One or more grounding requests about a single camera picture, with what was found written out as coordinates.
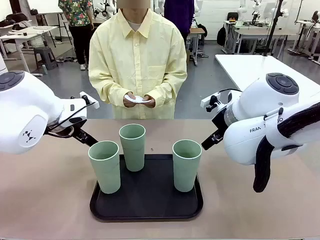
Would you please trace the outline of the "person's right hand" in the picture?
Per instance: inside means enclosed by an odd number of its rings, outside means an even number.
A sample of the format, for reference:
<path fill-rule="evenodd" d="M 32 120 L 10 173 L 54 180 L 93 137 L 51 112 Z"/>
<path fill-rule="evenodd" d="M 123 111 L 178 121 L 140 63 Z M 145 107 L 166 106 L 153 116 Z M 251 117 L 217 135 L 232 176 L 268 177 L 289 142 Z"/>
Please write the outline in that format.
<path fill-rule="evenodd" d="M 125 94 L 125 96 L 123 97 L 123 104 L 126 108 L 133 108 L 136 103 L 133 102 L 132 100 L 135 100 L 136 97 L 135 95 L 130 91 L 130 92 L 127 92 Z"/>

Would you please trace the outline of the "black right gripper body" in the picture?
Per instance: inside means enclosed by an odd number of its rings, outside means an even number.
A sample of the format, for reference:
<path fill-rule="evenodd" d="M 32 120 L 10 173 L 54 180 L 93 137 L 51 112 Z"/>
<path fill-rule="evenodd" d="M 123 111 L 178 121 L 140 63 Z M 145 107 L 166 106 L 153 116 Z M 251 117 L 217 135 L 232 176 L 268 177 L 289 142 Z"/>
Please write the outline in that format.
<path fill-rule="evenodd" d="M 222 108 L 220 111 L 217 112 L 216 116 L 212 119 L 212 122 L 217 127 L 217 130 L 214 132 L 214 135 L 216 137 L 223 137 L 225 134 L 225 131 L 228 128 L 228 125 L 226 124 L 224 115 L 226 111 L 226 107 Z"/>

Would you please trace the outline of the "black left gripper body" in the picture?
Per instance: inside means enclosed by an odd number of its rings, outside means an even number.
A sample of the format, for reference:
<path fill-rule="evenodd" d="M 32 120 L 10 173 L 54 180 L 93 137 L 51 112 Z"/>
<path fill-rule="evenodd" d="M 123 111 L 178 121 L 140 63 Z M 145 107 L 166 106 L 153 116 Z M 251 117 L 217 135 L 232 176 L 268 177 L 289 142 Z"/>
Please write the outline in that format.
<path fill-rule="evenodd" d="M 88 134 L 78 126 L 72 126 L 73 133 L 71 137 L 79 141 L 80 143 L 86 143 L 88 139 Z"/>

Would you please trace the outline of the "person's left hand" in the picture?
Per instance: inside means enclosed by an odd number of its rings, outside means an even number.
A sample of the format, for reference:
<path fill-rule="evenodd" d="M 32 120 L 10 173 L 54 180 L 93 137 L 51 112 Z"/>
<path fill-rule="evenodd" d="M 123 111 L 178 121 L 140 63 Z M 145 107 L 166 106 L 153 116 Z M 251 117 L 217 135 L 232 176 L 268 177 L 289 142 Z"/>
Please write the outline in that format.
<path fill-rule="evenodd" d="M 145 105 L 147 108 L 154 108 L 156 106 L 156 101 L 153 97 L 151 97 L 150 95 L 145 95 L 143 98 L 143 105 Z"/>

